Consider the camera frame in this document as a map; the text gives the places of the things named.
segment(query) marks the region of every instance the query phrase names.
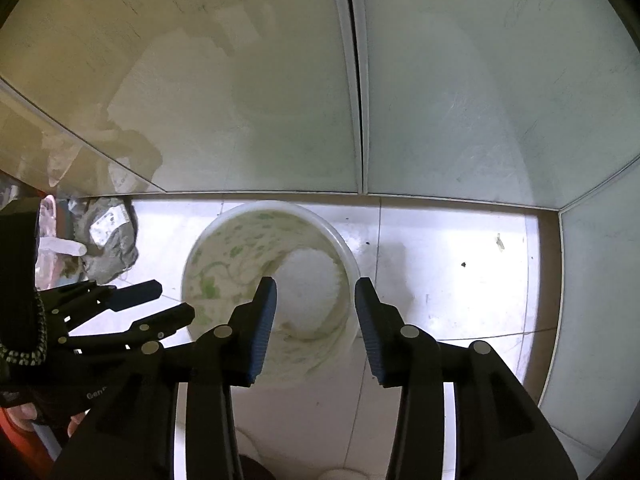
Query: silver rivet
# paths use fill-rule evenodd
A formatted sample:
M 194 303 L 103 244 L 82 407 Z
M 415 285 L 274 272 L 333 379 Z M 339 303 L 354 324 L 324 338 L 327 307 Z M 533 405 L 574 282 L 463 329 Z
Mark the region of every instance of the silver rivet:
M 213 335 L 219 339 L 224 339 L 232 335 L 234 330 L 229 325 L 220 325 L 213 329 Z
M 491 345 L 487 341 L 475 341 L 474 350 L 482 355 L 487 355 L 491 351 Z
M 420 335 L 420 329 L 417 326 L 405 325 L 400 329 L 400 333 L 403 337 L 413 339 Z
M 144 355 L 155 354 L 159 348 L 160 343 L 158 341 L 147 341 L 140 347 Z

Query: human hand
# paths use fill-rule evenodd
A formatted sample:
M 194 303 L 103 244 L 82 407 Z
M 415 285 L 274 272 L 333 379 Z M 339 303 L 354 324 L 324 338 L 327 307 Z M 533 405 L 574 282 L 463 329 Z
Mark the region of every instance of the human hand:
M 20 406 L 14 406 L 12 408 L 7 408 L 6 414 L 9 416 L 9 419 L 13 424 L 24 431 L 33 431 L 33 425 L 31 424 L 31 421 L 38 418 L 38 410 L 36 410 L 36 407 L 32 402 L 21 404 Z M 84 416 L 85 413 L 81 412 L 71 417 L 71 421 L 66 427 L 66 434 L 68 434 L 68 436 L 74 434 L 74 432 L 78 428 L 78 425 L 84 419 Z

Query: plastic tub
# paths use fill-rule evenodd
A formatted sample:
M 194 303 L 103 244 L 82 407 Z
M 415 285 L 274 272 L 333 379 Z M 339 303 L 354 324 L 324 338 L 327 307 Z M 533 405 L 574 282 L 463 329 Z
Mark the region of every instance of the plastic tub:
M 354 286 L 360 277 L 351 250 L 337 231 L 315 213 L 287 202 L 238 206 L 220 215 L 191 249 L 182 276 L 182 300 L 196 310 L 191 337 L 226 323 L 234 307 L 250 301 L 261 277 L 299 248 L 323 250 L 340 273 L 340 293 L 318 338 L 301 340 L 274 328 L 260 386 L 293 386 L 333 367 L 358 332 Z

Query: white label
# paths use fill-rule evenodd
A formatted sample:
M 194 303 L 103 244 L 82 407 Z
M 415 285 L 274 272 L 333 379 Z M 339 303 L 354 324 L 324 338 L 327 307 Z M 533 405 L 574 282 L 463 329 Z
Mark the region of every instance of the white label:
M 89 227 L 89 234 L 98 247 L 104 247 L 111 234 L 128 221 L 129 215 L 127 214 L 127 210 L 124 204 L 120 204 L 111 207 L 104 215 L 98 218 L 91 227 Z

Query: red object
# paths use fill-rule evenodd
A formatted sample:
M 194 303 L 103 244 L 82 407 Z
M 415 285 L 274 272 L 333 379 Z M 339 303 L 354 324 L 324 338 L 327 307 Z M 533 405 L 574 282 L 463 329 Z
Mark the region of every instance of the red object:
M 18 428 L 3 409 L 0 409 L 0 429 L 18 450 L 25 464 L 42 480 L 47 478 L 53 460 L 38 436 Z

